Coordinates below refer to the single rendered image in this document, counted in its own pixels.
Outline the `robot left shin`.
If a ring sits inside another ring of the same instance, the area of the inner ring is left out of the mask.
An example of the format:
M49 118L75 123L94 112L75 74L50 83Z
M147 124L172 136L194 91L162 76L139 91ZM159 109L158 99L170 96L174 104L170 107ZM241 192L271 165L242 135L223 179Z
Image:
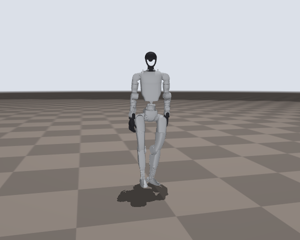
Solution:
M156 154L149 155L149 179L153 179L155 177L156 169L159 164L161 155L161 150L158 150Z

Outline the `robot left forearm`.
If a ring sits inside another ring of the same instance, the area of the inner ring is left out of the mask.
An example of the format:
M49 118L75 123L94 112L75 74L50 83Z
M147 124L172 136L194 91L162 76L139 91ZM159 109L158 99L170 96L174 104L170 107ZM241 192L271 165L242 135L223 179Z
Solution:
M172 95L171 95L172 97ZM166 115L166 113L169 113L170 115L170 102L171 102L171 98L170 99L165 99L164 100L164 115Z

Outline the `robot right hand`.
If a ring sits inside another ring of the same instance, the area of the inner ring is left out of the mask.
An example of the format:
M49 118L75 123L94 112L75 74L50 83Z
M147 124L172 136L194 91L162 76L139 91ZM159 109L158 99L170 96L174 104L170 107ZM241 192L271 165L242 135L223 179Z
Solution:
M130 119L130 120L129 120L129 123L128 123L128 125L129 125L129 130L135 133L135 132L136 132L136 131L135 131L135 128L137 128L136 125L135 125L135 121L134 121L134 119L135 119L135 114L133 113L133 114L132 114L132 118L129 117L129 119ZM134 128L134 127L135 127L135 128Z

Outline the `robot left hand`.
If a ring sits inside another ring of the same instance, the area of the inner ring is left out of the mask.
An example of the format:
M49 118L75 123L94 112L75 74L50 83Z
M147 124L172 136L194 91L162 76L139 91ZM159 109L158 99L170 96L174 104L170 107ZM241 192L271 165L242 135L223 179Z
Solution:
M169 116L169 112L167 112L166 115L164 115L164 116L165 116L165 118L166 118L166 120L167 120L167 125L168 125L168 120L169 120L169 117L170 117L170 116ZM167 125L166 125L166 127L167 127Z

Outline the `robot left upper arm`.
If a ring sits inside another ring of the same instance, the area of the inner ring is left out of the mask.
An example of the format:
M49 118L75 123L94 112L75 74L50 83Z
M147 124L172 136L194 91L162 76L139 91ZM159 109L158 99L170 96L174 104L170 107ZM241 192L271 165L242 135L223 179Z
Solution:
M162 80L163 80L163 95L162 97L166 99L171 98L171 93L169 92L170 89L170 76L167 73L162 73Z

